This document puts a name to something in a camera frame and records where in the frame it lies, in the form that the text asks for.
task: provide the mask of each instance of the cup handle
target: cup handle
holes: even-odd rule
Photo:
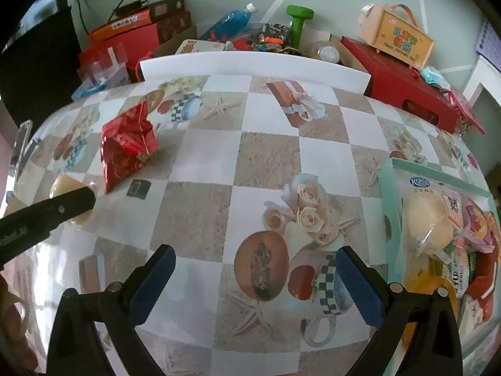
[[[10,293],[9,291],[4,291],[3,295],[0,298],[0,319],[3,322],[3,319],[6,316],[7,311],[11,306],[16,303],[20,303],[23,306],[24,310],[24,318],[21,322],[21,326],[19,327],[19,334],[16,340],[20,340],[22,336],[26,333],[26,329],[28,327],[28,318],[29,318],[29,307],[26,301],[19,298],[17,295]]]
[[[334,333],[336,332],[336,315],[331,315],[328,318],[329,318],[329,335],[327,335],[327,337],[321,342],[315,342],[313,340],[315,335],[317,335],[318,326],[320,325],[321,318],[317,318],[314,320],[306,320],[304,337],[306,343],[310,345],[310,347],[313,348],[323,347],[325,344],[329,343],[329,341],[334,336]]]

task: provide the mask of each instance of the white bottle cap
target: white bottle cap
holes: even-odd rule
[[[318,51],[320,60],[337,64],[339,62],[339,52],[333,46],[324,46]]]
[[[248,12],[258,12],[258,9],[256,7],[254,7],[254,4],[249,3],[249,4],[247,4],[247,11]]]

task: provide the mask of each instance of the orange wrapper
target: orange wrapper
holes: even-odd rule
[[[146,120],[146,101],[118,115],[103,126],[101,162],[108,193],[122,179],[144,167],[144,161],[158,144],[152,124]]]

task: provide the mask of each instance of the box handle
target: box handle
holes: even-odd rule
[[[412,23],[416,26],[416,28],[419,28],[417,26],[417,23],[416,23],[416,19],[414,18],[414,14],[412,13],[412,11],[410,10],[409,7],[407,7],[405,4],[395,4],[395,5],[392,5],[391,6],[391,9],[394,10],[395,8],[397,7],[400,7],[400,8],[403,8],[404,11],[407,13],[407,15],[409,16],[410,20],[412,21]]]

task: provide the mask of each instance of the green plastic tray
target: green plastic tray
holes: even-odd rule
[[[494,216],[499,224],[498,213],[496,211],[494,200],[490,192],[461,181],[459,178],[451,176],[444,172],[440,172],[435,169],[400,158],[389,158],[378,173],[379,187],[381,189],[381,202],[383,205],[383,213],[387,232],[386,262],[388,264],[388,283],[397,282],[403,284],[406,267],[405,253],[400,247],[402,240],[402,214],[399,208],[399,202],[401,201],[396,186],[396,177],[394,173],[395,168],[409,171],[413,174],[416,174],[417,176],[434,179],[436,181],[454,186],[471,194],[486,198],[488,200],[489,209],[494,213]],[[498,276],[496,281],[498,281],[500,273],[501,270],[498,268]],[[498,323],[499,318],[501,317],[500,300],[501,293],[498,292],[497,320],[493,321],[493,326]],[[463,351],[463,358],[468,356],[474,349],[475,346]],[[388,365],[385,374],[390,374],[391,369],[393,368],[392,364],[393,360],[390,365]]]

